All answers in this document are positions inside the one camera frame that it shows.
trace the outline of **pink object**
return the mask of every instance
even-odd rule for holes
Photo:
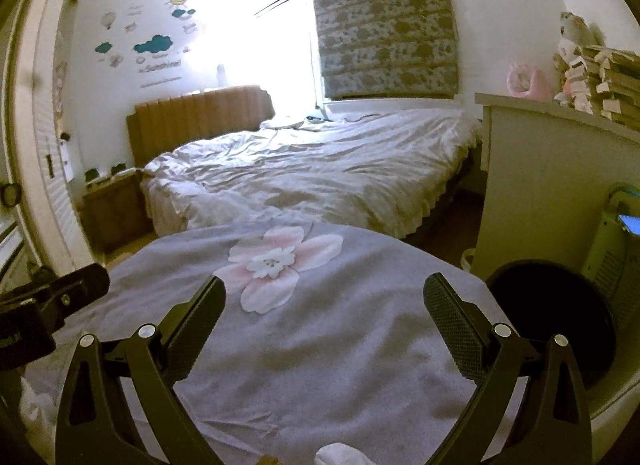
[[[553,90],[546,81],[545,74],[536,66],[514,63],[507,76],[507,87],[512,97],[551,102]]]
[[[262,238],[240,239],[229,250],[232,264],[213,274],[224,281],[227,294],[242,292],[244,311],[267,313],[289,301],[300,271],[321,267],[342,250],[341,236],[304,237],[302,227],[274,227]]]

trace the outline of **bed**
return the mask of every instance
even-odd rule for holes
[[[456,108],[321,123],[272,117],[268,94],[255,86],[136,107],[129,136],[159,236],[284,218],[404,238],[479,140],[479,122]]]
[[[243,280],[234,268],[265,247],[285,246],[295,262],[274,279]],[[341,442],[378,465],[421,465],[475,388],[422,303],[424,280],[437,271],[490,321],[506,321],[478,278],[367,230],[272,219],[166,236],[111,272],[109,293],[66,319],[56,351],[30,364],[26,378],[56,403],[83,334],[128,337],[215,273],[226,283],[225,310],[174,390],[225,463],[255,465],[270,454],[310,464],[319,449]],[[124,387],[145,444],[162,458],[130,382]],[[521,393],[490,453],[504,441]]]

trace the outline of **headboard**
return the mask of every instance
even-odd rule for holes
[[[127,117],[138,168],[161,153],[202,138],[256,130],[274,116],[270,95],[259,86],[232,86],[135,106]]]

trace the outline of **black bucket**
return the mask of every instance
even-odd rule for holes
[[[486,282],[521,337],[569,339],[589,389],[609,371],[616,327],[607,300],[586,278],[550,261],[516,261]]]

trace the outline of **floral curtain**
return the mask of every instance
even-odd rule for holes
[[[324,95],[452,98],[450,0],[314,0]]]

